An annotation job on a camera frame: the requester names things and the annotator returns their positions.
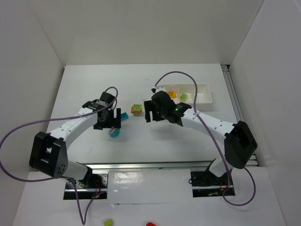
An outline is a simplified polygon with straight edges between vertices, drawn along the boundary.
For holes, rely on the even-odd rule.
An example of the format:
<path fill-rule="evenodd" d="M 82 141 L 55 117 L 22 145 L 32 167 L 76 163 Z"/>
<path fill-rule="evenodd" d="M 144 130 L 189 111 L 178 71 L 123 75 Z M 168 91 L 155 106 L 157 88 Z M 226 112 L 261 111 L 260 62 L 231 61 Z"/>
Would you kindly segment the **teal rounded lego piece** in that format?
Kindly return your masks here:
<path fill-rule="evenodd" d="M 109 135 L 111 138 L 116 138 L 120 134 L 120 128 L 112 128 L 109 131 Z"/>

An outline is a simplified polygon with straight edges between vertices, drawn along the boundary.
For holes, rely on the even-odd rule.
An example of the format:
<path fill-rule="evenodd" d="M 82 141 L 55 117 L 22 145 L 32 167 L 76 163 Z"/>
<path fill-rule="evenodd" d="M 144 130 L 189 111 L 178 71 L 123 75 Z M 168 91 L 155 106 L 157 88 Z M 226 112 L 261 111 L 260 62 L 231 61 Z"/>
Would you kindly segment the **orange lego brick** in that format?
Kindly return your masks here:
<path fill-rule="evenodd" d="M 169 95 L 171 98 L 177 98 L 177 94 L 176 94 L 176 92 L 174 92 L 174 91 L 168 92 L 168 95 Z"/>

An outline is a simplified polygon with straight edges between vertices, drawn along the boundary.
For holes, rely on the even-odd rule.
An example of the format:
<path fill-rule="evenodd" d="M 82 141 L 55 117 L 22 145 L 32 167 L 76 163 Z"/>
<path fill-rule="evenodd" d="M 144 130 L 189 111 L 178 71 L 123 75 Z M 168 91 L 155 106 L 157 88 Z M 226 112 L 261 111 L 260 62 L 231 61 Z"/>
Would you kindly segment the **green lego brick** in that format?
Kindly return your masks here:
<path fill-rule="evenodd" d="M 188 95 L 186 93 L 182 93 L 180 96 L 180 101 L 185 102 L 188 99 Z"/>

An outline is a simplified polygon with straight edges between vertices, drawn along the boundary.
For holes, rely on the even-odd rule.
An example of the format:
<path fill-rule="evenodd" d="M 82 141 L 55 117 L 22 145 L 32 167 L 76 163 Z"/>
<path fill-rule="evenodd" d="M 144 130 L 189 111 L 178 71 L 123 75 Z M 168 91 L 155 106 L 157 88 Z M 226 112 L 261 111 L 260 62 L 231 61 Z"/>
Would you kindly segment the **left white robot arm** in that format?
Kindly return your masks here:
<path fill-rule="evenodd" d="M 39 132 L 33 141 L 30 167 L 52 177 L 72 178 L 82 187 L 103 188 L 103 178 L 82 163 L 70 161 L 67 150 L 88 128 L 116 129 L 121 127 L 121 109 L 113 110 L 116 97 L 103 92 L 99 99 L 86 102 L 79 112 L 49 133 Z"/>

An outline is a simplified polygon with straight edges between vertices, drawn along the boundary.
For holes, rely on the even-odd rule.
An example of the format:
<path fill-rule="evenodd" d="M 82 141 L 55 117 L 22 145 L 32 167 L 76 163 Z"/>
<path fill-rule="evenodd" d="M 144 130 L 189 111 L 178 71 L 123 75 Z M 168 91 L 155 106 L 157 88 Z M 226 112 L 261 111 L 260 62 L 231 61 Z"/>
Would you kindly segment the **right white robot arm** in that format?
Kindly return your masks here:
<path fill-rule="evenodd" d="M 245 122 L 222 121 L 189 104 L 176 104 L 164 91 L 155 93 L 151 100 L 145 101 L 144 109 L 147 122 L 167 120 L 210 136 L 215 145 L 223 145 L 223 149 L 217 148 L 220 157 L 214 159 L 206 169 L 208 178 L 229 178 L 233 168 L 243 169 L 246 166 L 258 147 Z"/>

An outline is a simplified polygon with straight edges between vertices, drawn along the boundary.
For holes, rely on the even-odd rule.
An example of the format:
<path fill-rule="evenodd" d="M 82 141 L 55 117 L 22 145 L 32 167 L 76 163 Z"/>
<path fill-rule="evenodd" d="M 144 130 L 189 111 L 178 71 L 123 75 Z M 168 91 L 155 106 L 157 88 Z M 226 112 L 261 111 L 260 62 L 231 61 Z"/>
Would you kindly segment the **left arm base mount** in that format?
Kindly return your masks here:
<path fill-rule="evenodd" d="M 78 192 L 78 197 L 80 200 L 91 200 L 92 197 L 95 197 L 98 200 L 107 199 L 107 186 L 109 173 L 101 172 L 98 175 L 102 178 L 102 182 L 96 182 L 95 180 L 91 185 L 84 185 L 79 181 L 75 181 L 75 186 Z M 70 181 L 66 181 L 65 189 L 63 194 L 64 200 L 76 200 L 76 194 L 74 187 Z"/>

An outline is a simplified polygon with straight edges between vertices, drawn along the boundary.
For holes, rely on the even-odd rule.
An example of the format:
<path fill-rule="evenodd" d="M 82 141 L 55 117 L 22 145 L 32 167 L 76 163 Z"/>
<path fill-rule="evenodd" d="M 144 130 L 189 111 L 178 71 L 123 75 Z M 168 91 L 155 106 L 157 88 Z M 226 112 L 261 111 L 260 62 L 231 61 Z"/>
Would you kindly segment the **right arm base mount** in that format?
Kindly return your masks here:
<path fill-rule="evenodd" d="M 209 171 L 192 171 L 188 183 L 192 186 L 193 198 L 222 196 L 227 189 L 226 195 L 235 195 L 234 187 L 228 185 L 227 173 L 216 177 Z"/>

